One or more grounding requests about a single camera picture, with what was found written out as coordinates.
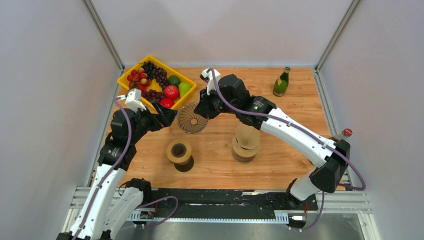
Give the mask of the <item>clear glass ribbed dripper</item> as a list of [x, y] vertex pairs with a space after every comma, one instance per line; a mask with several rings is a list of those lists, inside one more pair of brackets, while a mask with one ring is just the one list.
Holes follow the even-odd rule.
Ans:
[[189, 102], [183, 105], [176, 117], [179, 128], [188, 134], [197, 134], [204, 130], [208, 124], [208, 119], [194, 112], [197, 103]]

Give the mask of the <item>brown paper filter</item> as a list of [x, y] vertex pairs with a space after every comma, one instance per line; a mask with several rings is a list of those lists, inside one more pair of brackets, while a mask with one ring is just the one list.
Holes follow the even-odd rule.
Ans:
[[235, 128], [235, 144], [246, 150], [258, 148], [261, 144], [260, 131], [253, 126], [239, 124]]

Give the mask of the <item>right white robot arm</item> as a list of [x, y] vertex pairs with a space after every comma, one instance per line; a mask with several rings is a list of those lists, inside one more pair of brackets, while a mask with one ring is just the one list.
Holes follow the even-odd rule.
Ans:
[[234, 74], [214, 81], [213, 71], [206, 69], [200, 78], [207, 87], [199, 92], [196, 114], [209, 120], [221, 113], [233, 114], [243, 124], [288, 143], [315, 166], [289, 185], [285, 201], [290, 208], [298, 209], [317, 192], [335, 192], [348, 167], [351, 146], [347, 141], [326, 138], [302, 126], [268, 99], [250, 95]]

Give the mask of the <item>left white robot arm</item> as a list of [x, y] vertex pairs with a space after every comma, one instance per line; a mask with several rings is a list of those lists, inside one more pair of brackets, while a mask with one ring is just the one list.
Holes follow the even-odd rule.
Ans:
[[136, 143], [148, 132], [171, 126], [178, 112], [157, 101], [153, 104], [156, 113], [142, 109], [139, 103], [134, 109], [119, 103], [117, 106], [119, 109], [110, 123], [111, 132], [99, 152], [94, 183], [74, 224], [68, 232], [58, 234], [59, 240], [113, 240], [130, 213], [153, 201], [150, 182], [135, 178], [112, 204], [118, 185], [136, 155]]

